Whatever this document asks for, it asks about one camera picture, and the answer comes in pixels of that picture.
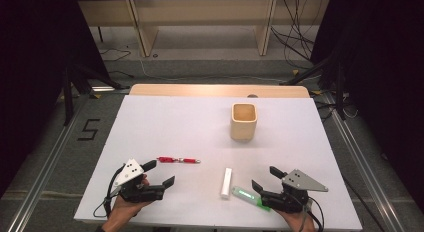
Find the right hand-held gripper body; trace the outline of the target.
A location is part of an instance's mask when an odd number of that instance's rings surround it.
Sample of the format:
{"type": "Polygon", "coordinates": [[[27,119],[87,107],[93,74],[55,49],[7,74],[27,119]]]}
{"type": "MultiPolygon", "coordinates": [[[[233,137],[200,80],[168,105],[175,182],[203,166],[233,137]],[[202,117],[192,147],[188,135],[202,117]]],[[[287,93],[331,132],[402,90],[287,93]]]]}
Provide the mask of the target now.
{"type": "Polygon", "coordinates": [[[276,193],[264,190],[264,194],[260,196],[264,206],[287,213],[300,213],[308,204],[309,191],[329,191],[325,185],[299,169],[294,169],[292,172],[287,173],[280,180],[282,184],[281,192],[276,193]]]}

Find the person's left hand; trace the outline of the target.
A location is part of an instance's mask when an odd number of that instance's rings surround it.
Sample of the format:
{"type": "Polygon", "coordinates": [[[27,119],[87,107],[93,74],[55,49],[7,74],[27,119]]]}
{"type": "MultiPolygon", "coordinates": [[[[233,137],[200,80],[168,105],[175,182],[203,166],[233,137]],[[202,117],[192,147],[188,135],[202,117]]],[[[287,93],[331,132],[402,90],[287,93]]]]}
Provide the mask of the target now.
{"type": "Polygon", "coordinates": [[[120,195],[118,195],[115,199],[113,209],[104,224],[107,226],[119,226],[122,229],[138,212],[140,212],[147,205],[149,205],[149,202],[127,202],[120,195]]]}

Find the light wooden shelf unit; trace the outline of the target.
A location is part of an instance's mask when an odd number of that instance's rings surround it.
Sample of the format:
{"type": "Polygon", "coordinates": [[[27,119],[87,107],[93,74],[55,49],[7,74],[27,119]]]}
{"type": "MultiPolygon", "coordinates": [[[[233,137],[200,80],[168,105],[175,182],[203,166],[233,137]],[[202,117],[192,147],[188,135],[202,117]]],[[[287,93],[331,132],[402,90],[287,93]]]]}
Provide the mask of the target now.
{"type": "Polygon", "coordinates": [[[91,27],[131,27],[141,55],[151,54],[161,26],[245,25],[254,28],[258,52],[267,53],[273,25],[319,25],[329,0],[105,0],[81,1],[91,27]]]}

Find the beige square cup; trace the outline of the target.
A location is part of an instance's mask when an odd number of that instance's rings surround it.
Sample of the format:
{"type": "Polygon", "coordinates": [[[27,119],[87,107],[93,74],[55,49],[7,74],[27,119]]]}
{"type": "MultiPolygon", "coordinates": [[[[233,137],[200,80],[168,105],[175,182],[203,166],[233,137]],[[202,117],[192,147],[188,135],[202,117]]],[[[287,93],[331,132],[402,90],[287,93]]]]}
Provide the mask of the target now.
{"type": "Polygon", "coordinates": [[[251,140],[257,125],[256,106],[251,103],[234,103],[231,109],[230,136],[233,140],[251,140]]]}

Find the green pen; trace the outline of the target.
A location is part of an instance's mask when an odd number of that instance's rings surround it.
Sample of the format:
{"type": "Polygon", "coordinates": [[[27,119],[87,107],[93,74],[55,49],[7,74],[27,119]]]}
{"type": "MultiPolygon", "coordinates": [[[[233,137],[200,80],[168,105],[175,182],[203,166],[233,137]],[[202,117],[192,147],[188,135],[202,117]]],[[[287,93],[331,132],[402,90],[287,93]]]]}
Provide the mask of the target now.
{"type": "Polygon", "coordinates": [[[248,191],[248,190],[246,190],[244,188],[241,188],[241,187],[238,187],[238,186],[234,186],[231,189],[231,192],[232,192],[232,194],[235,197],[237,197],[237,198],[239,198],[239,199],[241,199],[241,200],[243,200],[243,201],[245,201],[245,202],[247,202],[247,203],[249,203],[251,205],[254,205],[254,206],[256,206],[258,208],[261,208],[261,209],[263,209],[265,211],[269,211],[270,210],[269,207],[264,206],[262,204],[261,197],[258,196],[254,192],[248,191]]]}

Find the white table cover board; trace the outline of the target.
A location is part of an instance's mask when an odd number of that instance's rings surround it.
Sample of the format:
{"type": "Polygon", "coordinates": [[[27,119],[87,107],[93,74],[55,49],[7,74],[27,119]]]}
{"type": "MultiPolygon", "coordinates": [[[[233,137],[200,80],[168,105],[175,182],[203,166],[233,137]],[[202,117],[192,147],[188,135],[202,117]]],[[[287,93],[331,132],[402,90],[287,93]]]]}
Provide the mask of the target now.
{"type": "Polygon", "coordinates": [[[162,200],[142,210],[133,223],[282,230],[284,220],[235,196],[220,195],[224,172],[231,183],[250,189],[257,182],[268,191],[282,185],[270,167],[299,169],[326,186],[312,193],[313,212],[327,231],[359,231],[362,226],[343,182],[315,103],[310,98],[254,98],[258,122],[247,142],[230,137],[232,97],[127,96],[75,217],[98,221],[112,175],[128,159],[144,164],[160,156],[184,157],[184,164],[160,163],[148,172],[153,184],[175,183],[162,200]]]}

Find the black metal stand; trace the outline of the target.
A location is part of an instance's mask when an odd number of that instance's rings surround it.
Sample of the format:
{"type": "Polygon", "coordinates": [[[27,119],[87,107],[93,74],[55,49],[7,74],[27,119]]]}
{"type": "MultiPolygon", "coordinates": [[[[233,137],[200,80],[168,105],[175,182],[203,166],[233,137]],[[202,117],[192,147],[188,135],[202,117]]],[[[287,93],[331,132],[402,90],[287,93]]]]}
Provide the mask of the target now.
{"type": "Polygon", "coordinates": [[[299,84],[301,81],[311,77],[312,75],[321,72],[321,79],[318,85],[321,89],[328,89],[330,85],[335,85],[336,101],[335,109],[342,120],[346,119],[344,108],[344,67],[342,64],[333,56],[323,59],[313,67],[307,69],[303,73],[295,76],[293,79],[286,82],[282,82],[282,85],[294,86],[299,84]]]}
{"type": "Polygon", "coordinates": [[[129,89],[129,86],[124,86],[111,80],[108,73],[101,74],[100,72],[96,72],[82,64],[69,65],[62,73],[62,89],[65,103],[65,126],[71,122],[74,115],[71,86],[74,86],[80,94],[89,94],[92,91],[89,79],[95,79],[103,82],[116,90],[129,89]]]}

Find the person's right hand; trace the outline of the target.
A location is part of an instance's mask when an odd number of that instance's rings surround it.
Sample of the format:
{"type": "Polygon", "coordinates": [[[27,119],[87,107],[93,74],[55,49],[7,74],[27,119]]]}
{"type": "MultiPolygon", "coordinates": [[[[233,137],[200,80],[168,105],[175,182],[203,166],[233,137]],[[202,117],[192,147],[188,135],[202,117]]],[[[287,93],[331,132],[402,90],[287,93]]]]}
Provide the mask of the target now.
{"type": "Polygon", "coordinates": [[[312,217],[307,212],[287,213],[277,210],[293,232],[316,232],[312,217]]]}

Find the red pen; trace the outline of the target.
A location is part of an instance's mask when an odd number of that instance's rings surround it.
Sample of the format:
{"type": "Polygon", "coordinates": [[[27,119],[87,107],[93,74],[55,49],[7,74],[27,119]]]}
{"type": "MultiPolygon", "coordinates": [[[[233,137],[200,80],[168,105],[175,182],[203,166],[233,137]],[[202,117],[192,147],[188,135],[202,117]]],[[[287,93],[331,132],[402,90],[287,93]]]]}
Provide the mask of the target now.
{"type": "Polygon", "coordinates": [[[189,163],[189,164],[199,164],[200,160],[195,158],[174,158],[168,156],[160,156],[156,158],[161,163],[189,163]]]}

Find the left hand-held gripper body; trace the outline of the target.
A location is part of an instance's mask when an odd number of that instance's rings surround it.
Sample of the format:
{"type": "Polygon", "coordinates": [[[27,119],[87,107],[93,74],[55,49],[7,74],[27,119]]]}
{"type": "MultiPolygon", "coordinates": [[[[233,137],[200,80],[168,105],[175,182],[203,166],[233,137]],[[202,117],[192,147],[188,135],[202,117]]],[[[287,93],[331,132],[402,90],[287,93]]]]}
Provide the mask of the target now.
{"type": "Polygon", "coordinates": [[[112,181],[114,193],[125,201],[132,203],[162,200],[165,188],[162,185],[145,185],[142,183],[146,172],[135,159],[129,159],[112,181]]]}

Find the aluminium floor rail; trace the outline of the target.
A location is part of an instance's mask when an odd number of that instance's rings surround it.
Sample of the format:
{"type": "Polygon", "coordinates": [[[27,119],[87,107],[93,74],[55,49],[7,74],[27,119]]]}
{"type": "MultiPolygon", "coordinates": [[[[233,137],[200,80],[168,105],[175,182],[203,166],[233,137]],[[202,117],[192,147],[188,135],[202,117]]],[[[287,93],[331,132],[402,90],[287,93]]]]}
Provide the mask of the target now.
{"type": "Polygon", "coordinates": [[[395,210],[395,207],[390,202],[389,197],[379,183],[373,169],[366,160],[359,144],[356,141],[347,122],[342,119],[336,109],[331,111],[333,121],[335,122],[338,131],[340,132],[348,151],[355,162],[359,173],[373,198],[380,215],[387,227],[386,232],[405,232],[404,226],[401,224],[400,218],[395,210]]]}
{"type": "Polygon", "coordinates": [[[86,96],[73,98],[74,116],[68,124],[64,102],[56,103],[35,149],[0,199],[5,207],[0,232],[62,232],[78,226],[73,216],[82,194],[72,190],[70,170],[59,162],[87,101],[86,96]]]}

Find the white marker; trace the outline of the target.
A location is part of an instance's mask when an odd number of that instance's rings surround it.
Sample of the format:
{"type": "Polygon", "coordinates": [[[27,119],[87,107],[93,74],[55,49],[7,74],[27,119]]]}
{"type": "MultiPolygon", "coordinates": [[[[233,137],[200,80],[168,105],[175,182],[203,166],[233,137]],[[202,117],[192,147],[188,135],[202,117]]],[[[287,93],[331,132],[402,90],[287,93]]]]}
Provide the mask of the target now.
{"type": "Polygon", "coordinates": [[[220,197],[222,199],[228,199],[230,196],[231,178],[232,178],[232,169],[226,168],[224,172],[221,191],[220,191],[220,197]]]}

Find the light wooden table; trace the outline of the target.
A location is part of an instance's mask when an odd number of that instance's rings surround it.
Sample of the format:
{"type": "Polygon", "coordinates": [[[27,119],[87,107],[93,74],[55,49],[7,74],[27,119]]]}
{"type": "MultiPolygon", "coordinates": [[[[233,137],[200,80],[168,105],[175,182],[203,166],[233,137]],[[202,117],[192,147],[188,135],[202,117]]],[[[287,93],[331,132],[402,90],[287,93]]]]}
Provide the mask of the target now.
{"type": "Polygon", "coordinates": [[[130,95],[250,97],[250,98],[309,98],[303,86],[272,85],[213,85],[213,84],[136,84],[130,95]]]}

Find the black curtain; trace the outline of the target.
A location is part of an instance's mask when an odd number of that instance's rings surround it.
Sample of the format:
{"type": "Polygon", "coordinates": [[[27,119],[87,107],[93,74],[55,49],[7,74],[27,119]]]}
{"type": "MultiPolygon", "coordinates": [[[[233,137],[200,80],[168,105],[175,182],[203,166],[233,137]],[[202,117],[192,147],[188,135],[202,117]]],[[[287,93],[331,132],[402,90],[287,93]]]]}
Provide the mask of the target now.
{"type": "Polygon", "coordinates": [[[78,0],[0,0],[0,197],[77,65],[108,75],[78,0]]]}
{"type": "Polygon", "coordinates": [[[312,54],[329,55],[424,212],[424,0],[330,0],[312,54]]]}

